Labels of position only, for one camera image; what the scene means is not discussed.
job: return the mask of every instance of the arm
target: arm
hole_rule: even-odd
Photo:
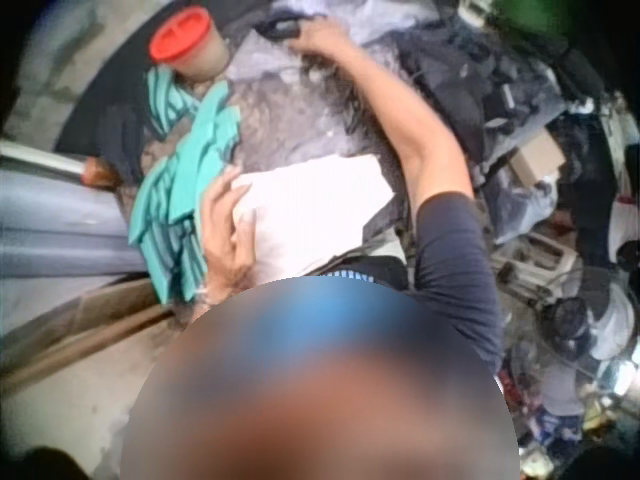
[[[354,45],[334,21],[303,25],[291,44],[337,63],[361,90],[398,154],[416,233],[416,296],[466,337],[495,373],[502,354],[497,290],[475,218],[462,149],[431,107]]]
[[[335,21],[303,24],[291,48],[334,61],[353,80],[400,159],[415,219],[418,208],[443,192],[473,198],[466,161],[455,136],[433,109],[402,80],[355,45]]]

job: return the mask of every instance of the white paper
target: white paper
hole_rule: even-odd
[[[256,212],[250,286],[307,274],[361,246],[364,226],[394,195],[374,155],[245,174],[234,187],[248,183],[234,217]]]

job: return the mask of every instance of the red lid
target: red lid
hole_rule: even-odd
[[[169,18],[156,31],[149,53],[156,63],[170,63],[198,45],[211,29],[211,16],[202,7],[189,7]]]

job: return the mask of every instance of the person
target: person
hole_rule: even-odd
[[[495,280],[473,204],[464,153],[435,111],[402,80],[355,45],[335,20],[302,22],[290,48],[334,62],[357,86],[376,115],[400,161],[416,236],[414,288],[407,294],[432,321],[450,322],[495,374],[501,363],[503,322]],[[232,211],[249,187],[231,188],[240,175],[232,167],[202,200],[202,242],[208,266],[204,302],[209,306],[237,293],[255,262],[252,219],[234,223]],[[394,258],[349,258],[336,271],[366,274],[375,282],[405,289]]]

